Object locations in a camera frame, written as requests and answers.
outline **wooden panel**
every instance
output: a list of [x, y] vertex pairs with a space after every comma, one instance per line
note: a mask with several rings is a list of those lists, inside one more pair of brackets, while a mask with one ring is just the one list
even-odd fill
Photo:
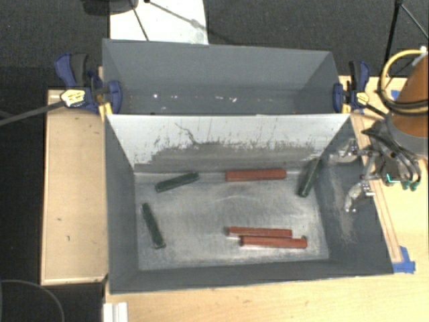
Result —
[[[346, 85], [347, 77], [341, 77], [341, 81]], [[405, 84], [406, 79], [395, 79], [390, 84], [390, 89], [401, 90], [403, 85]], [[375, 93], [377, 89], [377, 78], [371, 78], [366, 92], [369, 96], [369, 103], [382, 110], [383, 112], [387, 112], [388, 110], [384, 107], [378, 95]], [[381, 119], [376, 113], [365, 110], [365, 114], [362, 115], [359, 111], [351, 114], [351, 120], [353, 124], [353, 129], [355, 130], [357, 141], [360, 148], [364, 148], [368, 146], [371, 142], [369, 137], [361, 134], [361, 131], [367, 129], [373, 125], [374, 121]], [[386, 239], [386, 244], [390, 252], [390, 258], [392, 262], [401, 262], [402, 254], [400, 252], [400, 245], [397, 241], [397, 237], [395, 234], [395, 229], [393, 227], [393, 223], [391, 221], [391, 217], [389, 214], [389, 210], [387, 208], [387, 201], [385, 198], [385, 191], [388, 189], [381, 180], [372, 180], [370, 182], [371, 189], [375, 192], [375, 206], [377, 207], [377, 212], [380, 218], [381, 227], [383, 228], [384, 236]]]
[[[374, 89], [375, 83], [371, 81], [367, 91]], [[399, 88], [404, 81], [395, 79], [393, 83], [392, 88]], [[376, 97], [371, 96], [371, 102], [381, 108]], [[371, 116], [368, 113], [362, 119], [364, 127], [371, 123]], [[97, 123], [101, 128], [97, 116], [84, 111], [49, 113], [42, 284], [91, 282], [107, 273], [104, 166], [102, 140], [94, 133]], [[93, 137], [82, 137], [91, 132]], [[76, 160], [74, 154], [81, 154], [83, 161]], [[383, 193], [377, 195], [377, 208], [384, 216], [384, 231], [389, 235], [395, 226], [397, 238], [417, 263], [415, 275], [113, 296], [107, 292], [106, 301], [128, 302], [130, 322], [425, 321], [429, 315], [427, 172], [424, 170], [421, 187], [414, 193], [403, 192], [399, 186], [378, 185], [373, 189]], [[81, 195], [69, 199], [72, 191]], [[397, 249], [397, 241], [389, 242]]]
[[[50, 91], [48, 102], [59, 93]], [[107, 273], [102, 133], [93, 113], [61, 108], [48, 114], [42, 284], [100, 281]]]
[[[395, 80], [392, 88], [400, 88], [403, 80]], [[368, 91], [374, 89], [371, 80]], [[377, 97], [371, 102], [382, 108]], [[367, 125], [374, 115], [353, 116]], [[359, 136], [359, 142], [365, 140]], [[387, 188], [373, 183], [376, 205], [397, 259], [397, 238], [408, 247], [417, 271], [411, 274], [370, 276], [312, 282], [291, 282], [235, 288], [214, 288], [145, 294], [106, 293], [109, 303], [128, 302], [130, 322], [217, 322], [217, 321], [425, 321], [429, 316], [428, 257], [428, 175], [424, 171], [421, 187], [414, 193], [399, 186]]]

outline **cable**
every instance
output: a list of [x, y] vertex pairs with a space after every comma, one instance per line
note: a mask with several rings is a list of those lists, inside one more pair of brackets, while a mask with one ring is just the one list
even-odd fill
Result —
[[405, 152], [399, 146], [397, 146], [393, 141], [389, 141], [384, 137], [377, 135], [371, 130], [363, 130], [362, 133], [366, 136], [376, 139], [377, 141], [383, 143], [386, 147], [388, 147], [393, 153], [395, 153], [395, 155], [405, 165], [405, 167], [407, 168], [408, 174], [410, 175], [410, 180], [413, 179], [414, 173], [416, 173], [418, 175], [416, 182], [420, 182], [420, 176], [419, 176], [420, 169], [416, 170], [414, 162], [412, 160], [409, 160], [408, 156], [405, 155]]
[[1, 278], [0, 278], [0, 322], [3, 314], [3, 291], [1, 290]]
[[424, 101], [416, 101], [413, 103], [398, 103], [396, 101], [391, 100], [386, 93], [386, 76], [387, 72], [390, 69], [390, 66], [398, 59], [407, 55], [421, 55], [424, 54], [425, 51], [423, 50], [404, 50], [402, 52], [398, 52], [397, 54], [393, 55], [385, 64], [383, 67], [383, 70], [381, 72], [380, 76], [380, 95], [381, 100], [383, 103], [389, 107], [392, 111], [405, 114], [405, 115], [416, 115], [416, 114], [422, 114], [428, 112], [428, 100]]
[[54, 110], [54, 109], [58, 109], [60, 107], [64, 107], [63, 101], [58, 101], [56, 103], [49, 104], [47, 106], [43, 106], [43, 107], [31, 110], [31, 111], [27, 111], [27, 112], [21, 113], [19, 115], [13, 115], [12, 117], [8, 117], [6, 119], [0, 120], [0, 127], [2, 127], [3, 125], [9, 124], [9, 123], [13, 123], [15, 121], [20, 121], [20, 120], [28, 118], [28, 117], [34, 117], [35, 115], [39, 115], [39, 114], [46, 113], [46, 112], [49, 112], [49, 111]]
[[370, 104], [367, 104], [367, 105], [365, 106], [365, 108], [366, 108], [366, 109], [368, 109], [368, 110], [371, 110], [372, 112], [375, 112], [376, 114], [378, 114], [378, 115], [382, 116], [383, 118], [385, 118], [385, 117], [386, 117], [386, 113], [384, 113], [384, 112], [383, 112], [383, 111], [381, 111], [381, 110], [378, 110], [378, 108], [376, 108], [375, 106], [372, 106], [372, 105], [370, 105]]
[[25, 280], [18, 280], [18, 279], [8, 279], [8, 280], [0, 280], [0, 308], [2, 307], [2, 302], [1, 302], [1, 284], [21, 284], [21, 285], [27, 285], [27, 286], [32, 286], [35, 288], [38, 288], [44, 292], [46, 292], [56, 303], [58, 310], [60, 311], [61, 314], [61, 322], [66, 322], [66, 318], [64, 316], [64, 309], [62, 308], [62, 305], [60, 303], [60, 301], [58, 300], [58, 298], [51, 292], [49, 291], [47, 288], [39, 285], [39, 284], [34, 284], [33, 282], [27, 282]]
[[130, 4], [131, 8], [132, 8], [132, 9], [133, 9], [133, 11], [134, 11], [134, 15], [135, 15], [135, 17], [137, 18], [137, 21], [139, 22], [139, 25], [140, 25], [141, 31], [143, 32], [143, 35], [145, 36], [145, 39], [146, 39], [147, 41], [149, 41], [149, 37], [147, 36], [147, 33], [146, 33], [146, 31], [145, 31], [145, 29], [144, 29], [144, 27], [143, 27], [143, 24], [141, 23], [141, 20], [140, 20], [140, 18], [139, 18], [139, 15], [137, 14], [137, 11], [135, 10], [135, 7], [134, 7], [134, 5], [133, 5], [132, 1], [131, 1], [131, 0], [128, 0], [128, 1], [129, 1], [129, 4]]
[[411, 63], [414, 62], [414, 58], [412, 58], [411, 60], [409, 60], [404, 66], [402, 66], [400, 69], [398, 69], [397, 71], [395, 71], [393, 74], [390, 75], [390, 79], [386, 84], [386, 87], [384, 87], [384, 89], [387, 88], [387, 86], [389, 86], [392, 82], [392, 80], [395, 78], [395, 76], [397, 76], [401, 71], [403, 71], [405, 68], [407, 68]]
[[416, 26], [418, 27], [418, 29], [424, 34], [424, 36], [426, 37], [427, 40], [429, 40], [429, 36], [426, 33], [426, 31], [424, 31], [424, 28], [419, 24], [419, 22], [417, 21], [417, 19], [411, 14], [411, 12], [408, 10], [407, 7], [405, 7], [404, 5], [401, 5], [402, 9], [405, 11], [405, 13], [408, 14], [408, 17], [411, 18], [411, 20], [416, 24]]

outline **bin floor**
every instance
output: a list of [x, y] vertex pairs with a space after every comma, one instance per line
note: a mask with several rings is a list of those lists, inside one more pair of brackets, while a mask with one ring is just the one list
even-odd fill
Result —
[[[200, 180], [157, 193], [155, 183], [174, 174], [135, 173], [139, 269], [159, 270], [233, 264], [291, 262], [328, 258], [314, 190], [296, 194], [298, 172], [285, 180], [225, 182], [224, 173], [202, 173]], [[149, 203], [166, 247], [155, 249], [141, 214]], [[305, 250], [240, 247], [225, 235], [228, 226], [275, 227], [306, 236]]]

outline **clamp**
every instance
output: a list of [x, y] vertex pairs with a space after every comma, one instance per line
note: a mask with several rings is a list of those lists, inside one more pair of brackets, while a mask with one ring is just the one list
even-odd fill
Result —
[[369, 66], [363, 61], [350, 61], [349, 68], [351, 81], [347, 81], [347, 89], [340, 83], [334, 85], [332, 104], [337, 113], [349, 113], [356, 109], [363, 109], [369, 101], [365, 87], [369, 82]]
[[100, 77], [92, 71], [86, 71], [86, 54], [60, 55], [55, 60], [55, 71], [66, 85], [60, 98], [68, 108], [84, 109], [99, 113], [99, 106], [110, 103], [113, 113], [118, 113], [122, 104], [122, 92], [119, 81], [112, 80], [103, 84]]

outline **black carpet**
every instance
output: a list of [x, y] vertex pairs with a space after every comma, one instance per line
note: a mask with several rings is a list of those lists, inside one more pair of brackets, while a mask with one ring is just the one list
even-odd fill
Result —
[[[427, 32], [428, 0], [404, 3]], [[393, 5], [394, 0], [204, 0], [210, 43], [330, 50], [340, 74], [348, 74], [353, 59], [367, 62], [373, 74], [380, 71]], [[84, 52], [90, 67], [101, 64], [107, 12], [100, 1], [0, 0], [0, 110], [16, 114], [43, 106], [48, 88], [62, 84], [53, 67], [59, 54]], [[401, 12], [392, 52], [420, 44], [427, 40]], [[43, 117], [0, 127], [0, 171], [0, 278], [37, 282]], [[19, 310], [29, 295], [22, 290], [5, 285], [3, 322], [32, 319]], [[55, 293], [67, 321], [100, 317], [99, 284], [59, 287]], [[52, 303], [29, 302], [46, 304], [46, 321], [56, 321]]]

